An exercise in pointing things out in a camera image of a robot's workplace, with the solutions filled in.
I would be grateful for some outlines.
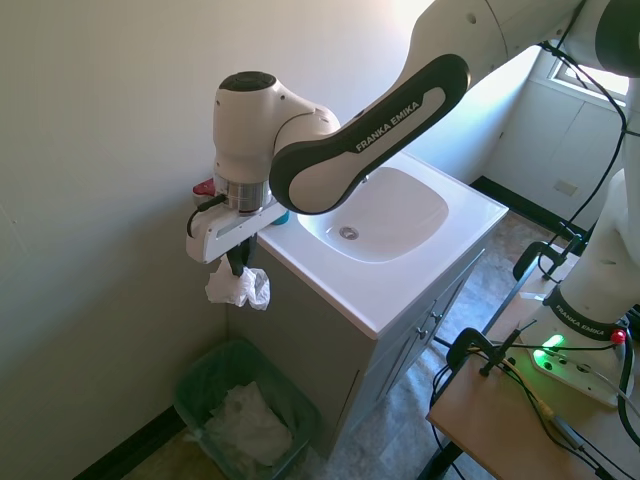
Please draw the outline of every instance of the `bathroom vanity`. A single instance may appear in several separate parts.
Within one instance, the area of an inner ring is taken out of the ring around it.
[[[399,154],[335,211],[291,215],[260,233],[254,266],[269,276],[271,303],[265,312],[230,306],[229,334],[256,345],[316,405],[319,453],[430,344],[506,211]]]

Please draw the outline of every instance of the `sink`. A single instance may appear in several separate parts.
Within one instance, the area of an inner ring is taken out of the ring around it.
[[[388,262],[426,242],[449,214],[447,202],[411,175],[378,168],[349,199],[323,215],[298,215],[318,240],[355,260]]]

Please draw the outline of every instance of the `crumpled tissue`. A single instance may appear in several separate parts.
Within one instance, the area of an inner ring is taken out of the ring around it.
[[[209,276],[205,292],[211,303],[242,307],[249,300],[249,305],[256,310],[266,310],[271,298],[269,277],[264,270],[244,267],[242,275],[236,277],[226,255],[218,270]]]
[[[245,474],[258,467],[250,460],[272,466],[291,448],[291,432],[266,404],[256,382],[229,390],[211,414],[205,428]]]

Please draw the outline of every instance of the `wall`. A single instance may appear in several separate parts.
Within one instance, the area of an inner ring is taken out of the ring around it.
[[[611,107],[573,94],[546,79],[553,62],[541,56],[484,175],[568,219],[606,169],[620,133]],[[618,161],[610,176],[621,167]],[[554,188],[558,180],[578,187],[572,196]],[[606,188],[576,219],[589,229],[597,220]]]
[[[2,2],[0,477],[77,474],[224,336],[184,253],[220,81],[269,71],[344,122],[395,80],[430,3]],[[478,130],[500,100],[469,98],[411,147],[467,179],[504,113]]]
[[[530,48],[471,89],[460,104],[405,150],[471,183],[482,175],[538,56]]]

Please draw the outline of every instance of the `white sink basin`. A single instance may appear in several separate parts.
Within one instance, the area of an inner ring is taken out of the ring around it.
[[[382,167],[337,209],[298,218],[318,240],[343,255],[387,262],[422,245],[448,214],[444,199],[423,182]]]
[[[262,229],[258,242],[376,339],[506,212],[459,181],[399,153],[334,211],[312,217],[293,214],[284,225]],[[357,238],[348,240],[349,230],[341,236],[344,227],[354,228]]]

